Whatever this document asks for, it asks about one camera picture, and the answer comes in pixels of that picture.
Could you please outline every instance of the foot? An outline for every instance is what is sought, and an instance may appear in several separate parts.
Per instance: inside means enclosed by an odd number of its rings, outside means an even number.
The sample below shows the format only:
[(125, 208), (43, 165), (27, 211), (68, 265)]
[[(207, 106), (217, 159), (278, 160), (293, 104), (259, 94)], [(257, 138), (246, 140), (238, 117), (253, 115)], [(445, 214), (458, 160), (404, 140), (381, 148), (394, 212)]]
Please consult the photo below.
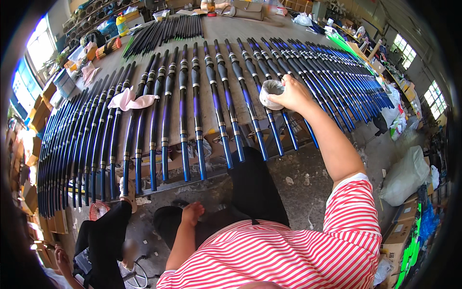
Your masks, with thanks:
[(175, 199), (170, 203), (170, 205), (172, 207), (179, 207), (184, 209), (187, 205), (189, 205), (189, 203), (181, 199)]
[(138, 255), (138, 244), (133, 239), (128, 239), (122, 245), (122, 265), (132, 271), (135, 265), (135, 257)]
[(132, 205), (132, 214), (136, 212), (136, 210), (138, 209), (138, 205), (136, 204), (136, 200), (135, 200), (135, 185), (133, 184), (133, 181), (132, 180), (128, 180), (128, 196), (124, 196), (123, 195), (123, 182), (125, 180), (122, 178), (120, 178), (120, 183), (119, 183), (119, 190), (120, 190), (120, 200), (121, 201), (127, 201), (129, 202), (131, 205)]

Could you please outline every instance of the black pants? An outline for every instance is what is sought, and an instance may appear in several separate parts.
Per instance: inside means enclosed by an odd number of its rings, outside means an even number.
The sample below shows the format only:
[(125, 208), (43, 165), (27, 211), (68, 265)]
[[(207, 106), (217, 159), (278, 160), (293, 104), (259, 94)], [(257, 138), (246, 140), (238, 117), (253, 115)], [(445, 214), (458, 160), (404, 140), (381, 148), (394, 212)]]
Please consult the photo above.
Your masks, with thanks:
[(74, 275), (81, 274), (95, 289), (125, 288), (117, 260), (123, 260), (122, 244), (131, 216), (132, 205), (120, 201), (97, 221), (82, 223), (74, 257), (88, 247), (91, 271), (84, 275), (74, 261)]
[[(237, 152), (232, 154), (234, 168), (228, 170), (233, 184), (231, 206), (218, 211), (196, 225), (196, 249), (213, 233), (237, 221), (262, 219), (289, 226), (286, 209), (269, 174), (261, 153), (244, 147), (245, 162), (240, 163)], [(182, 209), (162, 207), (154, 213), (154, 227), (172, 249), (176, 231), (181, 223)]]

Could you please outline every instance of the red basket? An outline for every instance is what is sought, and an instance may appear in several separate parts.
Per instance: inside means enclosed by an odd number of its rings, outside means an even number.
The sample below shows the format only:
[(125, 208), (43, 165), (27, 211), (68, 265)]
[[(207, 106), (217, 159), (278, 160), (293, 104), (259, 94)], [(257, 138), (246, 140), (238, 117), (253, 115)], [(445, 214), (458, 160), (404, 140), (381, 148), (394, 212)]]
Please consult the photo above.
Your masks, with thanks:
[(96, 203), (90, 205), (90, 221), (96, 221), (101, 218), (104, 214), (109, 212), (110, 208), (103, 202), (97, 200)]

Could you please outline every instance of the workbench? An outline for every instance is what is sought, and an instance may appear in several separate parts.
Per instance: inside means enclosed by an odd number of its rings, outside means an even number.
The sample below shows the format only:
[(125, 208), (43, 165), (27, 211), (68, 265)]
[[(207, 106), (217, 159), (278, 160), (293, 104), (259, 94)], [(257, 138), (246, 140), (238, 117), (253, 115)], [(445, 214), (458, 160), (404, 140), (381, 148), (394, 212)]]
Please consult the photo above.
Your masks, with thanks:
[[(229, 85), (230, 85), (230, 90), (232, 93), (232, 98), (234, 101), (234, 106), (236, 109), (236, 114), (237, 114), (237, 120), (239, 123), (239, 126), (241, 128), (241, 134), (247, 134), (253, 131), (253, 128), (251, 126), (248, 126), (250, 124), (250, 115), (246, 106), (246, 103), (244, 101), (244, 97), (242, 94), (241, 87), (239, 85), (238, 80), (236, 79), (233, 70), (231, 68), (231, 62), (228, 58), (228, 50), (225, 45), (225, 38), (229, 40), (231, 43), (233, 52), (237, 55), (237, 58), (240, 62), (240, 66), (243, 69), (243, 74), (247, 83), (247, 87), (249, 89), (249, 93), (251, 95), (252, 101), (255, 106), (255, 110), (258, 116), (258, 119), (260, 120), (260, 127), (262, 129), (265, 129), (267, 127), (267, 115), (265, 113), (265, 110), (263, 109), (263, 106), (261, 105), (259, 101), (259, 93), (257, 91), (257, 88), (253, 82), (252, 76), (250, 73), (247, 71), (244, 63), (244, 59), (242, 58), (241, 55), (241, 50), (239, 48), (239, 45), (237, 43), (237, 38), (239, 37), (241, 41), (244, 43), (244, 46), (246, 50), (252, 55), (252, 50), (247, 43), (247, 38), (248, 37), (253, 37), (255, 40), (259, 43), (259, 45), (265, 49), (268, 53), (270, 53), (270, 50), (265, 46), (265, 44), (260, 40), (261, 37), (264, 37), (266, 40), (269, 41), (270, 37), (280, 37), (283, 40), (287, 40), (287, 38), (294, 38), (294, 39), (299, 39), (300, 41), (310, 41), (314, 43), (320, 43), (328, 46), (334, 46), (335, 44), (327, 39), (326, 37), (322, 35), (315, 35), (313, 33), (309, 33), (305, 31), (304, 26), (295, 24), (291, 21), (290, 17), (281, 17), (281, 16), (273, 16), (273, 20), (276, 20), (278, 22), (282, 22), (284, 24), (283, 27), (274, 27), (274, 26), (269, 26), (266, 24), (260, 24), (260, 23), (254, 23), (254, 22), (249, 22), (241, 19), (235, 19), (235, 18), (228, 18), (228, 17), (203, 17), (202, 18), (202, 26), (203, 26), (203, 32), (204, 32), (204, 39), (201, 38), (196, 38), (196, 39), (190, 39), (190, 40), (185, 40), (185, 41), (172, 41), (167, 44), (162, 44), (162, 46), (157, 47), (152, 53), (158, 53), (160, 52), (161, 55), (164, 54), (166, 49), (170, 50), (170, 56), (168, 60), (168, 65), (171, 63), (171, 58), (173, 54), (173, 50), (176, 46), (179, 48), (179, 53), (178, 53), (178, 59), (176, 61), (177, 63), (177, 72), (176, 72), (176, 82), (175, 82), (175, 90), (171, 96), (171, 117), (170, 117), (170, 137), (169, 137), (169, 146), (175, 145), (180, 143), (180, 131), (179, 131), (179, 84), (178, 84), (178, 71), (179, 71), (179, 63), (182, 59), (182, 49), (183, 45), (187, 44), (188, 45), (188, 76), (189, 76), (189, 81), (187, 85), (187, 135), (189, 140), (195, 139), (195, 124), (194, 124), (194, 108), (193, 108), (193, 89), (192, 89), (192, 83), (191, 83), (191, 60), (193, 58), (193, 45), (194, 42), (198, 43), (198, 57), (200, 60), (200, 72), (201, 72), (201, 83), (200, 83), (200, 105), (201, 105), (201, 121), (202, 121), (202, 130), (203, 130), (203, 135), (205, 136), (205, 139), (207, 139), (212, 146), (212, 157), (215, 156), (220, 156), (223, 155), (223, 147), (219, 143), (213, 143), (212, 140), (216, 136), (219, 135), (219, 129), (218, 129), (218, 123), (217, 123), (217, 118), (215, 114), (215, 108), (213, 106), (213, 99), (212, 99), (212, 93), (211, 93), (211, 88), (210, 84), (207, 79), (206, 75), (206, 66), (204, 62), (204, 47), (203, 47), (203, 41), (207, 40), (208, 47), (209, 47), (209, 52), (210, 56), (213, 59), (214, 66), (215, 66), (215, 71), (217, 72), (217, 88), (221, 100), (221, 105), (223, 108), (223, 114), (225, 117), (225, 123), (226, 123), (226, 128), (228, 130), (228, 135), (231, 137), (233, 136), (232, 129), (231, 129), (231, 122), (229, 119), (229, 114), (227, 112), (227, 106), (226, 106), (226, 99), (225, 99), (225, 93), (223, 90), (223, 85), (221, 81), (219, 80), (219, 75), (217, 71), (217, 63), (215, 60), (215, 47), (213, 44), (214, 39), (218, 39), (220, 49), (221, 49), (221, 54), (225, 58), (225, 66), (228, 68), (228, 80), (229, 80)], [(131, 84), (134, 86), (134, 90), (137, 89), (138, 84), (140, 82), (141, 76), (144, 73), (147, 63), (149, 61), (149, 58), (151, 57), (152, 54), (145, 55), (144, 57), (141, 57), (140, 55), (137, 58), (130, 59), (128, 62), (125, 62), (125, 59), (122, 58), (122, 52), (127, 44), (127, 42), (130, 40), (131, 36), (124, 36), (121, 38), (122, 41), (122, 47), (111, 54), (107, 55), (106, 57), (102, 58), (101, 60), (95, 59), (93, 64), (95, 67), (101, 68), (101, 70), (98, 72), (98, 74), (95, 76), (95, 81), (93, 84), (98, 80), (99, 78), (104, 78), (107, 74), (111, 74), (115, 69), (120, 69), (121, 66), (126, 66), (132, 61), (136, 61), (136, 70), (134, 72), (133, 78), (131, 79)], [(258, 67), (257, 61), (253, 59), (254, 64)], [(259, 68), (257, 68), (258, 76), (260, 78), (261, 83), (266, 79), (265, 75), (261, 72)], [(271, 71), (271, 75), (273, 79), (277, 79), (276, 75)], [(83, 82), (82, 79), (79, 79), (76, 83), (77, 89), (74, 90), (74, 93), (78, 93), (82, 91), (83, 88)], [(162, 111), (163, 105), (164, 105), (164, 100), (160, 100), (160, 107), (159, 111)], [(142, 158), (143, 160), (145, 159), (146, 156), (149, 155), (149, 135), (150, 135), (150, 116), (151, 116), (151, 107), (146, 108), (149, 110), (147, 113), (148, 119), (146, 119), (146, 131), (144, 133), (145, 139), (144, 139), (144, 149), (142, 151)], [(117, 159), (116, 162), (118, 164), (122, 163), (122, 158), (123, 158), (123, 153), (125, 151), (125, 142), (126, 142), (126, 135), (127, 135), (127, 127), (128, 127), (128, 120), (131, 115), (131, 111), (126, 111), (122, 112), (122, 117), (119, 122), (119, 135), (118, 135), (118, 153), (117, 153)], [(157, 144), (158, 147), (157, 149), (160, 149), (160, 134), (161, 134), (161, 120), (162, 113), (159, 113), (159, 127), (157, 129), (158, 132), (158, 137), (157, 137)], [(282, 117), (280, 114), (275, 111), (274, 112), (274, 117), (276, 119), (276, 123), (280, 129), (283, 129), (284, 123), (282, 121)], [(268, 138), (265, 141), (265, 145), (267, 143), (271, 142), (271, 137), (272, 134), (268, 133)], [(248, 143), (247, 145), (252, 146), (252, 140), (249, 138), (243, 137), (243, 141), (247, 140)], [(132, 150), (130, 152), (131, 159), (134, 158), (134, 143), (133, 141), (132, 144)], [(230, 142), (230, 148), (231, 151), (236, 150), (236, 145), (234, 142)], [(181, 154), (176, 152), (175, 150), (172, 151), (171, 154), (171, 159), (172, 162), (169, 162), (169, 170), (172, 170), (174, 168), (180, 168), (182, 167), (182, 162), (181, 162)], [(190, 167), (193, 163), (197, 162), (197, 157), (194, 159), (189, 159), (189, 164)], [(157, 172), (160, 171), (160, 164), (157, 164)], [(225, 173), (226, 170), (221, 171), (221, 172), (207, 172), (208, 177), (213, 177), (219, 174)], [(134, 178), (134, 169), (130, 173), (130, 178)], [(142, 178), (143, 179), (149, 179), (149, 166), (144, 164), (142, 166)], [(191, 182), (198, 181), (198, 177), (191, 172)], [(178, 181), (177, 184), (172, 184), (171, 182), (167, 185), (162, 184), (160, 187), (158, 187), (158, 191), (161, 189), (164, 191), (168, 188), (173, 188), (175, 186), (180, 186), (180, 185), (185, 185), (187, 183), (184, 182), (184, 180)], [(143, 190), (143, 194), (151, 194), (150, 189)]]

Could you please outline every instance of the concrete floor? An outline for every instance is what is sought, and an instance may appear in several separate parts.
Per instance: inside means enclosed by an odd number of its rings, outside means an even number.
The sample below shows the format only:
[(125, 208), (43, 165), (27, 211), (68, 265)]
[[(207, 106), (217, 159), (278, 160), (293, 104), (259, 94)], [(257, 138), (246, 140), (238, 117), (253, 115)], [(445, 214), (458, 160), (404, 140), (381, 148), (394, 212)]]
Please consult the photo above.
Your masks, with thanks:
[[(357, 126), (357, 129), (347, 136), (365, 164), (374, 188), (373, 196), (379, 225), (385, 234), (397, 208), (391, 207), (385, 201), (381, 202), (378, 198), (379, 186), (383, 180), (382, 169), (388, 171), (410, 146), (422, 144), (424, 137), (410, 132), (393, 142), (389, 133), (374, 136), (377, 128), (372, 124), (357, 123)], [(312, 226), (314, 230), (322, 231), (326, 200), (332, 191), (333, 181), (325, 170), (320, 151), (311, 143), (297, 152), (270, 160), (267, 165), (281, 195), (292, 229), (310, 229)], [(163, 240), (154, 233), (152, 215), (156, 209), (181, 198), (188, 202), (199, 200), (206, 208), (206, 214), (212, 213), (219, 209), (219, 204), (230, 199), (231, 192), (231, 179), (225, 175), (211, 181), (188, 185), (180, 190), (153, 194), (150, 196), (151, 203), (139, 206), (127, 228), (127, 239), (136, 240), (140, 246), (140, 255), (148, 256), (147, 260), (140, 261), (147, 274), (161, 274), (170, 253)], [(88, 220), (88, 212), (89, 209), (86, 207), (66, 209), (69, 234), (61, 235), (60, 240), (68, 254), (74, 253), (78, 228), (84, 220)], [(157, 279), (150, 280), (152, 288), (156, 282)]]

